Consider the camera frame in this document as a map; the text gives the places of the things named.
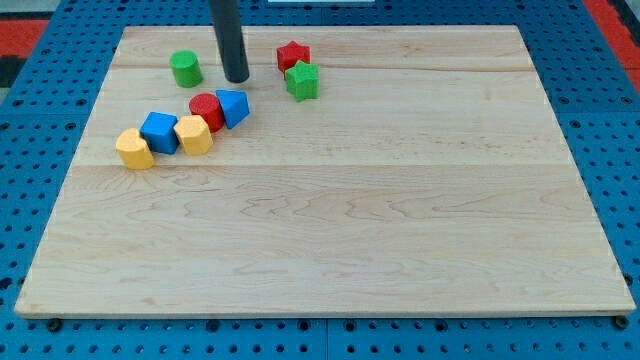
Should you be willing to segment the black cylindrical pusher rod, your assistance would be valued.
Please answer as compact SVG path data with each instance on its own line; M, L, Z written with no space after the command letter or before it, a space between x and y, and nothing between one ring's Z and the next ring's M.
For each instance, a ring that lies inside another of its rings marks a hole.
M249 76L237 0L209 0L218 52L227 81L243 83Z

